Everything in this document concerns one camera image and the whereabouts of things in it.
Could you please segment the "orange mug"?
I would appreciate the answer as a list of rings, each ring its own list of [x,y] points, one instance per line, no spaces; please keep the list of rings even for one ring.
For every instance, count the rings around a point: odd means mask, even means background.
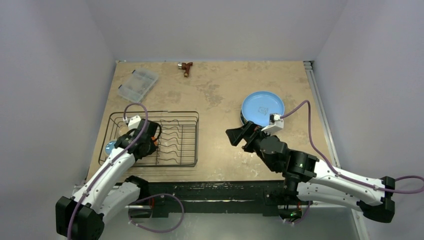
[[[149,146],[150,146],[151,148],[157,149],[157,148],[158,148],[158,138],[156,138],[156,137],[152,136],[152,137],[151,137],[151,139],[150,139],[150,144],[149,144]]]

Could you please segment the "light blue plate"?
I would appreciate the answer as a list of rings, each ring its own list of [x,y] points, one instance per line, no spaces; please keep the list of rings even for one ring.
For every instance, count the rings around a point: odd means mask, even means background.
[[[248,121],[266,127],[270,121],[270,114],[283,115],[285,105],[283,100],[273,92],[256,91],[243,100],[241,111]]]

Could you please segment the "blue butterfly mug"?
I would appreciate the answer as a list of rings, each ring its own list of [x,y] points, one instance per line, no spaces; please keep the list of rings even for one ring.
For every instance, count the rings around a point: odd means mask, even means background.
[[[111,140],[105,145],[104,153],[106,156],[109,156],[111,154],[112,150],[115,148],[115,143],[115,140]]]

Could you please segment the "white bowl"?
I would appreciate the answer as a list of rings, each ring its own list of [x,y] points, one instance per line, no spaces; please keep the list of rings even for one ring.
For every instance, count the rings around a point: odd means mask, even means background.
[[[123,135],[125,135],[127,132],[129,131],[129,128],[128,128],[128,126],[125,124],[125,123],[123,123],[118,129],[117,129],[117,134],[118,134],[118,136],[120,137],[120,136],[123,136]]]

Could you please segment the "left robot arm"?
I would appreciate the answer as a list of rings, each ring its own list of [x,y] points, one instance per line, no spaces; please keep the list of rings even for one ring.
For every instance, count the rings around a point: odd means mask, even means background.
[[[140,177],[129,176],[117,190],[112,189],[138,160],[156,152],[162,127],[139,116],[126,120],[126,124],[128,132],[114,141],[93,177],[71,197],[62,196],[56,202],[55,227],[59,235],[69,240],[98,240],[106,223],[121,209],[148,201],[149,183]]]

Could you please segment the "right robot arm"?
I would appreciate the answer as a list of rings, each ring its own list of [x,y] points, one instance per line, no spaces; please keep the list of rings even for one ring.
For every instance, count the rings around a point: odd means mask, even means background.
[[[225,133],[232,146],[245,141],[242,146],[245,152],[255,153],[271,172],[282,175],[284,185],[280,196],[284,202],[327,202],[360,211],[375,222],[393,220],[394,178],[365,177],[334,167],[312,154],[290,149],[277,136],[265,133],[252,121],[227,129]]]

